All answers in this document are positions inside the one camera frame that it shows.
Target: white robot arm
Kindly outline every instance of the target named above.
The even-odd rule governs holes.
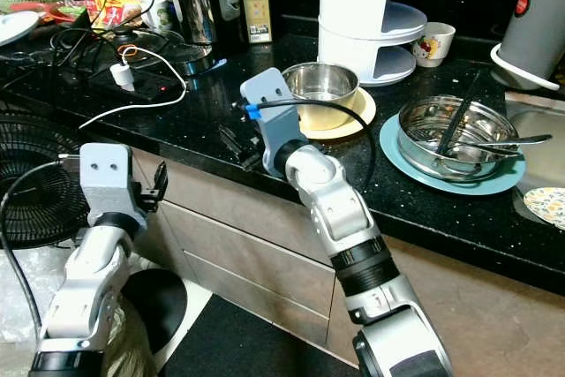
[[[450,377],[448,355],[386,247],[361,195],[345,180],[341,163],[309,145],[294,106],[262,109],[292,99],[275,68],[247,80],[241,94],[265,142],[263,166],[286,177],[310,209],[345,293],[351,320],[363,325],[353,344],[365,377]]]
[[[64,281],[41,328],[30,377],[100,377],[120,290],[129,277],[132,241],[147,229],[167,186],[164,164],[155,188],[132,182],[128,147],[88,143],[80,149],[80,185],[90,213],[80,247],[65,265]]]

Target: fan grille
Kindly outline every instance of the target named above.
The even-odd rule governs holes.
[[[22,174],[59,154],[77,154],[79,136],[27,113],[0,114],[0,196]],[[13,249],[49,245],[87,225],[88,206],[79,176],[60,167],[32,174],[14,193],[6,211],[6,236]]]

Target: plate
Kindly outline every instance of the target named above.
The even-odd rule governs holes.
[[[472,181],[469,183],[454,183],[440,180],[417,170],[404,159],[398,150],[398,143],[396,141],[396,136],[399,130],[400,124],[398,122],[398,114],[396,114],[389,118],[380,129],[380,148],[385,153],[385,156],[400,171],[407,176],[414,178],[416,181],[419,181],[423,185],[429,185],[434,189],[474,196],[494,194],[504,192],[505,190],[514,187],[526,171],[525,159],[523,157],[518,157],[504,161],[492,177],[484,180]]]
[[[358,89],[351,109],[353,112],[357,112],[366,124],[370,124],[377,113],[377,105],[374,99],[363,88]],[[308,130],[300,126],[300,132],[308,139],[315,140],[340,139],[341,137],[351,136],[351,134],[360,132],[362,129],[361,124],[351,117],[345,121],[345,124],[329,130]]]
[[[23,37],[32,31],[39,21],[39,14],[22,11],[0,15],[0,46]]]
[[[555,227],[565,230],[565,189],[540,187],[524,195],[524,204],[530,211]]]

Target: mug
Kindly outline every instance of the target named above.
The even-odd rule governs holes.
[[[441,22],[428,22],[422,36],[412,43],[412,55],[416,64],[434,68],[448,55],[456,30]]]
[[[151,0],[141,0],[142,11],[147,9]],[[170,30],[173,22],[169,14],[169,0],[154,0],[151,9],[141,15],[146,26],[155,31]]]

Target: yellow snack bag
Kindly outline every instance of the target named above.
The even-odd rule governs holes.
[[[85,0],[90,20],[100,16],[93,23],[92,28],[108,29],[120,25],[124,20],[141,12],[141,0]]]

